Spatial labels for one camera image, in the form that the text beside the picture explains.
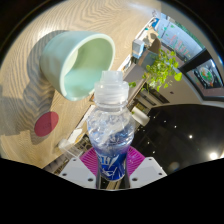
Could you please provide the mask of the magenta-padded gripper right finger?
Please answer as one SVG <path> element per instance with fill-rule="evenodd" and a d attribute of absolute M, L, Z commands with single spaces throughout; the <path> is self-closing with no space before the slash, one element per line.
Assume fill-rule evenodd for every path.
<path fill-rule="evenodd" d="M 145 157 L 133 147 L 128 149 L 125 175 L 127 189 L 140 188 L 166 176 L 153 157 Z"/>

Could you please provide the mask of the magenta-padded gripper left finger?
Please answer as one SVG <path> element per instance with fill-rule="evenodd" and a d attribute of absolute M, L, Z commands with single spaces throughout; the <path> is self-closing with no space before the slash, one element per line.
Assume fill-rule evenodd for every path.
<path fill-rule="evenodd" d="M 81 157 L 71 158 L 59 176 L 78 186 L 96 189 L 98 159 L 94 149 L 87 150 Z"/>

